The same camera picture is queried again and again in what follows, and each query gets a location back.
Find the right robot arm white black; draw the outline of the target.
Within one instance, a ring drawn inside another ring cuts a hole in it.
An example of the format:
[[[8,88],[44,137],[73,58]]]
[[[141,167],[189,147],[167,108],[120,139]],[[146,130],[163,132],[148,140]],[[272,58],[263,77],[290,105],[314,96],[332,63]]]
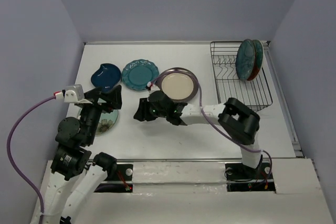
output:
[[[140,99],[133,118],[140,122],[165,118],[175,126],[209,124],[240,147],[241,171],[246,177],[253,178],[261,171],[262,156],[256,140],[260,116],[235,98],[217,105],[196,106],[174,102],[161,90],[153,91]]]

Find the red teal floral plate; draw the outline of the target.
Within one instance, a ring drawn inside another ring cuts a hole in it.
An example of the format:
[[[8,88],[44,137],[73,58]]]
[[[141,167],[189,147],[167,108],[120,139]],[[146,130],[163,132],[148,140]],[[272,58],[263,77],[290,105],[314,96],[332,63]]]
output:
[[[252,42],[255,47],[255,63],[254,63],[254,68],[251,72],[251,75],[247,79],[248,81],[252,81],[258,76],[260,70],[263,67],[263,60],[264,60],[264,47],[261,41],[255,39],[255,40],[252,40]]]

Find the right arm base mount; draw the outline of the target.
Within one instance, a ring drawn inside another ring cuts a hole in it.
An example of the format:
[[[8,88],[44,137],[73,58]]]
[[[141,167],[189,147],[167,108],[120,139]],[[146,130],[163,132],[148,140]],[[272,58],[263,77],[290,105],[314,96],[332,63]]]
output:
[[[270,172],[269,163],[262,163],[258,169],[251,169],[242,163],[228,163],[225,165],[224,176],[227,183],[227,191],[233,192],[275,192],[273,175]]]

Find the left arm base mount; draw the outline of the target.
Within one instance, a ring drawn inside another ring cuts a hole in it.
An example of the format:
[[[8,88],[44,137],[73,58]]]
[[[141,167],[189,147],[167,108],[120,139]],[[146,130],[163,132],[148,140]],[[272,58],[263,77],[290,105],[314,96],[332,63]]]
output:
[[[116,170],[97,187],[95,193],[132,193],[133,164],[117,164]]]

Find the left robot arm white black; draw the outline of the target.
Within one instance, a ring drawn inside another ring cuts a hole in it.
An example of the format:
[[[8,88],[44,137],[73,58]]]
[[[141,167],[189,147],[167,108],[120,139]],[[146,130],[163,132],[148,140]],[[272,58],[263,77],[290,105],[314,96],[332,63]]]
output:
[[[86,148],[93,144],[100,117],[122,107],[122,87],[103,92],[94,88],[84,92],[75,84],[55,92],[54,98],[81,108],[79,117],[66,117],[58,125],[58,143],[50,166],[44,202],[32,223],[75,223],[89,196],[105,179],[116,174],[117,160],[106,153],[93,158],[84,178],[81,174],[91,156]]]

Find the blue plate white blossoms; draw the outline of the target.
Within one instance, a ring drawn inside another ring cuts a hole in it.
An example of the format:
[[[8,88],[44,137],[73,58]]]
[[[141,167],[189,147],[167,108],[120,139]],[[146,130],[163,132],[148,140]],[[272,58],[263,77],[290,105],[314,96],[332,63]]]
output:
[[[251,39],[245,39],[239,46],[236,55],[236,73],[240,80],[246,81],[254,68],[255,64],[255,47]]]

